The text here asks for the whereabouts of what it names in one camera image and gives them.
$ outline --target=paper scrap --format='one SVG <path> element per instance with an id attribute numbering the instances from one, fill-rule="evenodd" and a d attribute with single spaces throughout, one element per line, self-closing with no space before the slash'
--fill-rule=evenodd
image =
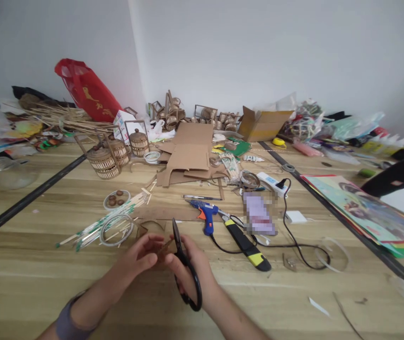
<path id="1" fill-rule="evenodd" d="M 313 305 L 315 308 L 317 308 L 319 311 L 321 311 L 323 314 L 325 314 L 327 317 L 331 317 L 328 313 L 328 311 L 323 308 L 322 306 L 320 306 L 317 302 L 315 302 L 314 300 L 312 300 L 311 298 L 309 298 L 309 302 L 311 303 L 311 305 Z"/>

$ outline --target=extension cord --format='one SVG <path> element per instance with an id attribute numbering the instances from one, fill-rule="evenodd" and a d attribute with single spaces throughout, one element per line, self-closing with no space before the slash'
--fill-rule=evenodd
<path id="1" fill-rule="evenodd" d="M 270 175 L 267 175 L 265 172 L 259 172 L 257 174 L 257 177 L 261 180 L 264 181 L 265 183 L 268 183 L 270 187 L 273 188 L 274 192 L 278 194 L 278 197 L 284 197 L 284 194 L 286 193 L 288 186 L 284 185 L 281 188 L 277 187 L 276 184 L 279 183 L 278 180 L 275 180 L 273 177 Z"/>

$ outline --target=hand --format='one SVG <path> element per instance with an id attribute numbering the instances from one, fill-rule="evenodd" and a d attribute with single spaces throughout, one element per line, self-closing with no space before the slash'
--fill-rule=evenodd
<path id="1" fill-rule="evenodd" d="M 186 248 L 186 255 L 197 272 L 202 288 L 202 307 L 207 308 L 215 303 L 214 295 L 220 290 L 216 282 L 210 263 L 205 253 L 186 235 L 181 236 Z M 190 270 L 183 266 L 182 262 L 174 255 L 167 254 L 165 264 L 177 277 L 180 294 L 186 293 L 197 304 L 196 286 Z"/>
<path id="2" fill-rule="evenodd" d="M 112 266 L 101 279 L 109 286 L 113 298 L 117 302 L 123 292 L 140 273 L 152 268 L 158 256 L 156 252 L 164 244 L 164 236 L 157 234 L 145 234 L 134 243 Z"/>

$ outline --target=scissors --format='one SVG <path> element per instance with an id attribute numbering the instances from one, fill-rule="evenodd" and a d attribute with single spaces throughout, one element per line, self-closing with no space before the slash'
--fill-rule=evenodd
<path id="1" fill-rule="evenodd" d="M 189 306 L 191 306 L 191 308 L 195 311 L 198 312 L 200 311 L 200 309 L 202 308 L 202 289 L 201 289 L 201 283 L 199 282 L 199 277 L 197 276 L 196 270 L 194 269 L 193 265 L 191 264 L 191 262 L 189 261 L 188 257 L 186 256 L 186 254 L 183 252 L 183 248 L 182 248 L 182 240 L 180 239 L 180 233 L 178 232 L 178 227 L 177 227 L 177 222 L 175 222 L 175 219 L 172 219 L 172 227 L 174 229 L 174 241 L 175 241 L 175 245 L 177 246 L 177 252 L 174 254 L 185 267 L 188 267 L 193 279 L 194 279 L 194 285 L 196 286 L 196 293 L 197 293 L 197 304 L 194 303 L 194 301 L 192 301 L 188 295 L 184 294 L 180 294 L 183 301 L 186 304 L 189 304 Z M 178 285 L 177 282 L 177 276 L 175 276 L 175 282 L 177 283 L 177 287 L 178 290 L 180 291 L 180 287 Z"/>

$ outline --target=pen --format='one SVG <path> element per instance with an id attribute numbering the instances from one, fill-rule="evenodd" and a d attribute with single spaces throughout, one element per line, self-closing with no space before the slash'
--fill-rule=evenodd
<path id="1" fill-rule="evenodd" d="M 204 197 L 204 196 L 193 196 L 193 195 L 183 195 L 183 198 L 198 198 L 198 199 L 208 199 L 211 201 L 222 201 L 220 198 L 214 198 L 214 197 Z"/>

